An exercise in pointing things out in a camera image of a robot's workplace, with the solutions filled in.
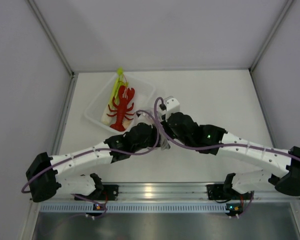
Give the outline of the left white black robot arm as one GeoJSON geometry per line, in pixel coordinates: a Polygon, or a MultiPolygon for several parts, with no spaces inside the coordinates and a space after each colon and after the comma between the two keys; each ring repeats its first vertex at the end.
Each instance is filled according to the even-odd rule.
{"type": "Polygon", "coordinates": [[[96,201],[104,192],[97,166],[110,165],[131,156],[146,155],[160,147],[155,125],[139,123],[124,134],[114,135],[92,147],[62,155],[40,153],[26,171],[28,193],[40,203],[55,196],[73,195],[96,201]]]}

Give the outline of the red fake lobster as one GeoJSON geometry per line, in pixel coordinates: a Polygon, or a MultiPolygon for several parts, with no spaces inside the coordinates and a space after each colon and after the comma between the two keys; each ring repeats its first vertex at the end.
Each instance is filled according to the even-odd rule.
{"type": "Polygon", "coordinates": [[[115,107],[115,109],[111,109],[111,107],[108,105],[108,109],[111,113],[114,114],[108,114],[109,117],[116,117],[115,123],[111,124],[110,127],[118,132],[124,132],[125,129],[123,127],[123,120],[127,119],[132,121],[132,118],[129,118],[128,116],[133,116],[133,113],[130,113],[130,111],[134,108],[134,103],[131,104],[129,107],[129,103],[132,101],[132,99],[135,96],[135,89],[133,87],[124,87],[121,86],[118,90],[118,104],[115,104],[115,98],[113,97],[112,103],[115,107]]]}

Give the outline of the fake green leek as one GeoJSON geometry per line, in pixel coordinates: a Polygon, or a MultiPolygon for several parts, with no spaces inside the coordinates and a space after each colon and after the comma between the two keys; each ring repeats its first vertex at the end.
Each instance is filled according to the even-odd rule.
{"type": "Polygon", "coordinates": [[[124,70],[122,67],[119,67],[117,69],[116,74],[117,74],[117,77],[114,81],[109,101],[108,101],[108,103],[103,111],[102,117],[101,117],[101,122],[106,126],[109,126],[112,121],[112,117],[108,116],[108,114],[109,115],[111,114],[111,111],[109,110],[108,106],[110,106],[110,107],[114,106],[112,103],[113,98],[114,98],[115,104],[117,104],[118,99],[119,99],[118,94],[119,94],[120,87],[121,86],[128,87],[128,85],[129,85],[129,83],[124,75],[124,70]]]}

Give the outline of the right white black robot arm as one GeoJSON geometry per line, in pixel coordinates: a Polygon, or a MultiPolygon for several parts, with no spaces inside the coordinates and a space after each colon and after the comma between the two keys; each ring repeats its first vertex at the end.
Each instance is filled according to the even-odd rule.
{"type": "Polygon", "coordinates": [[[284,195],[300,196],[300,147],[269,148],[215,125],[199,125],[181,112],[171,114],[161,124],[169,139],[184,149],[233,158],[259,168],[252,172],[229,173],[223,183],[224,192],[246,194],[276,190],[284,195]]]}

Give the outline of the clear zip top bag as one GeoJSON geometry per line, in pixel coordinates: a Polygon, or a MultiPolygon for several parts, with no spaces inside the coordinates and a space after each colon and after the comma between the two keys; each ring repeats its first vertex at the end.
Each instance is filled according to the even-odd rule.
{"type": "Polygon", "coordinates": [[[153,108],[142,109],[142,110],[151,110],[154,113],[154,124],[149,124],[152,127],[151,136],[150,136],[150,146],[148,149],[161,149],[169,150],[171,148],[170,144],[168,143],[168,139],[162,134],[162,131],[158,127],[158,123],[155,119],[155,110],[153,108]]]}

